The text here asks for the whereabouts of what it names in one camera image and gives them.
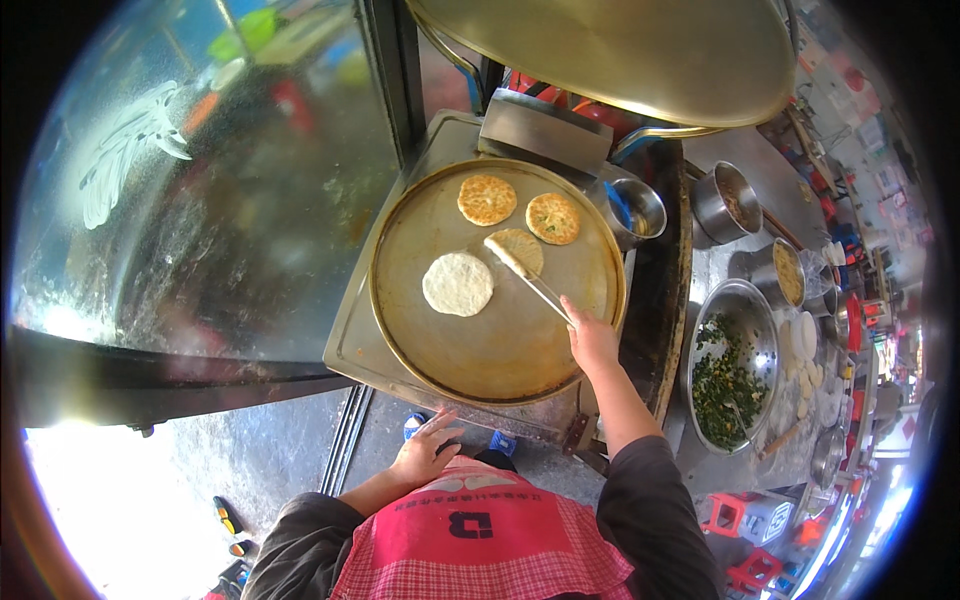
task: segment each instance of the person's right hand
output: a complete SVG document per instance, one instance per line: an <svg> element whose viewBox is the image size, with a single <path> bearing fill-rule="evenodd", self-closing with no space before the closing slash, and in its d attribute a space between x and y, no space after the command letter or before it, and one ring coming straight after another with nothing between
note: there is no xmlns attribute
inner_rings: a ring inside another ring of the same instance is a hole
<svg viewBox="0 0 960 600"><path fill-rule="evenodd" d="M590 311L580 310L566 296L560 296L560 302L574 324L566 326L570 332L570 351L587 376L619 365L620 344L613 327Z"/></svg>
<svg viewBox="0 0 960 600"><path fill-rule="evenodd" d="M460 451L461 446L454 444L437 454L440 446L464 435L463 427L446 428L456 418L457 411L447 412L445 408L441 409L407 440L400 448L393 465L387 469L398 483L413 489L426 485L440 475Z"/></svg>

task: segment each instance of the plastic bag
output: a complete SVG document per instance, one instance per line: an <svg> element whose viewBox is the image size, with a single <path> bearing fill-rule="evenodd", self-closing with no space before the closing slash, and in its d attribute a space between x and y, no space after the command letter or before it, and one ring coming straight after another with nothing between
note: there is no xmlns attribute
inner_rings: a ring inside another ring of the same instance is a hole
<svg viewBox="0 0 960 600"><path fill-rule="evenodd" d="M804 300L820 298L830 286L820 276L820 272L827 266L827 260L819 252L804 249L800 251L800 265L804 268L804 281L806 283Z"/></svg>

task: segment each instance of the floor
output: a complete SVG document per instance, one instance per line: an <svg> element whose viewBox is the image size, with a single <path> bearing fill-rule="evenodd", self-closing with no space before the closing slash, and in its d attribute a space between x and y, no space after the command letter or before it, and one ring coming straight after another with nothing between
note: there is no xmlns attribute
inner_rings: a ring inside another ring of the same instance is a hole
<svg viewBox="0 0 960 600"><path fill-rule="evenodd" d="M147 439L124 426L32 429L28 447L67 547L106 598L200 598L235 560L232 542L262 540L288 499L320 486L347 396L170 420ZM394 460L402 422L417 410L373 395L345 490ZM490 430L465 428L464 453L487 446ZM604 479L558 448L520 440L514 458L534 485L596 506ZM217 521L213 495L232 504L244 532L231 536ZM155 556L173 557L159 576Z"/></svg>

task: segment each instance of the foot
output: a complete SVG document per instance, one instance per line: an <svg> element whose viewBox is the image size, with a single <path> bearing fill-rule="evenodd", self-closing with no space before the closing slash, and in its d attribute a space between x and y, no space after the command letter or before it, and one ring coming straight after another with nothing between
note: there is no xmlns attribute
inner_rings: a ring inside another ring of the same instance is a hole
<svg viewBox="0 0 960 600"><path fill-rule="evenodd" d="M426 423L426 417L420 413L407 415L407 419L403 422L403 441L409 440L424 423Z"/></svg>
<svg viewBox="0 0 960 600"><path fill-rule="evenodd" d="M516 450L516 438L497 429L493 432L493 439L490 440L489 448L490 450L499 450L508 457L513 456L514 450Z"/></svg>

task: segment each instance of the checkered apron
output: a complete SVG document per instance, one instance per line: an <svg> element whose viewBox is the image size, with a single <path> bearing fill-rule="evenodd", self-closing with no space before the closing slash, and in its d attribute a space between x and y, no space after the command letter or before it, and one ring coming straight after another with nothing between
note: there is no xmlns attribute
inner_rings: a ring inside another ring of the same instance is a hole
<svg viewBox="0 0 960 600"><path fill-rule="evenodd" d="M519 475L457 456L441 476L368 518L330 596L630 598L633 568L593 511Z"/></svg>

